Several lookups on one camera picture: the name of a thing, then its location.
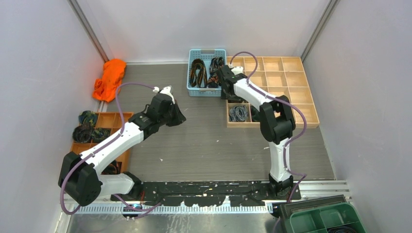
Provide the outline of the light wooden compartment tray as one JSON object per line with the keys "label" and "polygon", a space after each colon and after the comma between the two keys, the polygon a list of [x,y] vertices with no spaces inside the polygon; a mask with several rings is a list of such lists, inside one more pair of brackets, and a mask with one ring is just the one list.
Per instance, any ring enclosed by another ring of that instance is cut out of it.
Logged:
{"label": "light wooden compartment tray", "polygon": [[250,80],[253,84],[274,96],[286,96],[304,115],[308,129],[319,127],[319,118],[299,57],[251,56],[227,57],[227,64],[242,67],[245,75],[256,68]]}

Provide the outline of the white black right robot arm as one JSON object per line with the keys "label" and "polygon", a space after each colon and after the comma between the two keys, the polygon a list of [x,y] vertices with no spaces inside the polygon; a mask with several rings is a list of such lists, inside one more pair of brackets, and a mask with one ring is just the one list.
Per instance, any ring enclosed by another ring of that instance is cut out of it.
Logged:
{"label": "white black right robot arm", "polygon": [[258,110],[260,132],[269,142],[271,169],[269,184],[271,196],[284,198],[293,187],[293,175],[289,170],[290,146],[296,128],[289,99],[283,95],[276,97],[253,84],[243,73],[224,65],[218,69],[217,77],[222,85],[222,95],[226,99],[239,97]]}

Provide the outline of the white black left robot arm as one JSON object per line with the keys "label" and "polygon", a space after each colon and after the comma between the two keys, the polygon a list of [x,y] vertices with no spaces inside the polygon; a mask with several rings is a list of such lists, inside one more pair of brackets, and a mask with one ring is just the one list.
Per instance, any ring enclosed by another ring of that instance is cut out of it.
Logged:
{"label": "white black left robot arm", "polygon": [[130,172],[104,175],[103,170],[124,152],[157,133],[160,127],[177,126],[186,120],[171,86],[152,90],[155,95],[145,110],[128,120],[121,116],[122,126],[107,139],[80,154],[71,151],[65,155],[58,181],[62,207],[65,194],[79,206],[87,206],[106,195],[119,195],[124,200],[140,198],[143,185],[139,178]]}

